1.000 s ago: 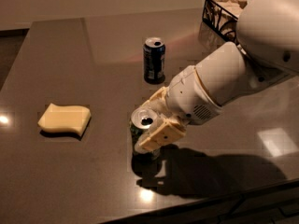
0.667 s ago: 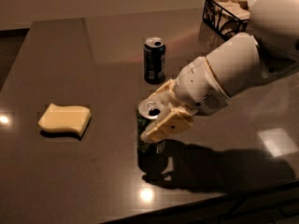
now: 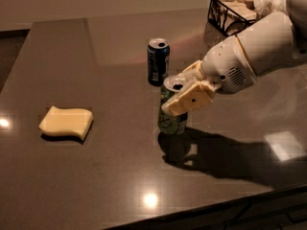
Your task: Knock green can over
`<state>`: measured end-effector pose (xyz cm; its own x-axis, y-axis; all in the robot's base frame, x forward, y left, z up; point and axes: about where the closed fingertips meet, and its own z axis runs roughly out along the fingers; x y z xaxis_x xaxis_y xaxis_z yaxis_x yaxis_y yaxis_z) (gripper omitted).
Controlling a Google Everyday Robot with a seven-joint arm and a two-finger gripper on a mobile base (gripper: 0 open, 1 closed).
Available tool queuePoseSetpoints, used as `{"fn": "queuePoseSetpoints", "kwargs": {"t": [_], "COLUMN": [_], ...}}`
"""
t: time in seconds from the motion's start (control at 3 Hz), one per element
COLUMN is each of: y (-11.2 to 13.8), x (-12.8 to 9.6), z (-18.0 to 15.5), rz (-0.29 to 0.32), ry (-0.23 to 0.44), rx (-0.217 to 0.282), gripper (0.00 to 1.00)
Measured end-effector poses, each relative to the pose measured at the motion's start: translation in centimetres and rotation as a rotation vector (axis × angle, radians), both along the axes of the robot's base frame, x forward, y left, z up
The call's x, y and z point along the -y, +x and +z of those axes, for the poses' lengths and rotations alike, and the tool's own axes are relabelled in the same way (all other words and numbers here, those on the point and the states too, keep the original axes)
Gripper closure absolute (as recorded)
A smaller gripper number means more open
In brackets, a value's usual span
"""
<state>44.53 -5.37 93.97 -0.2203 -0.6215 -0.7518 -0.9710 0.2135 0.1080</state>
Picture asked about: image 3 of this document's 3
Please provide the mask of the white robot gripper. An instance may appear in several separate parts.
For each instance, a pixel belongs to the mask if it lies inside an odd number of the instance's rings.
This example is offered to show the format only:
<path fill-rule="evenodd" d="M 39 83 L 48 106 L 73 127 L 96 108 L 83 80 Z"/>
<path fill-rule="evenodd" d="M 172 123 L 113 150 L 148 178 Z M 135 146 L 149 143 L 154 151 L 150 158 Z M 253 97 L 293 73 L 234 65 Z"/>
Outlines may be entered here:
<path fill-rule="evenodd" d="M 234 94 L 257 81 L 247 54 L 236 35 L 212 47 L 202 61 L 193 62 L 179 75 L 188 81 L 198 81 L 186 83 L 162 105 L 161 109 L 174 117 L 211 104 L 216 91 L 221 94 Z"/>

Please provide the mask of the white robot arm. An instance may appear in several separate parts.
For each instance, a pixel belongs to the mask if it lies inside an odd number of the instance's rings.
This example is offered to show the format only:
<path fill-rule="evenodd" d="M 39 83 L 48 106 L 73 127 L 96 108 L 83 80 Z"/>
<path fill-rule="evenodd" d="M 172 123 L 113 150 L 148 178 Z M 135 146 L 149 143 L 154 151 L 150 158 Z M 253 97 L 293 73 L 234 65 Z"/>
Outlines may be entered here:
<path fill-rule="evenodd" d="M 306 62 L 307 0 L 286 0 L 238 34 L 212 47 L 177 76 L 183 86 L 162 110 L 178 116 L 211 104 L 216 93 L 233 94 L 280 68 Z"/>

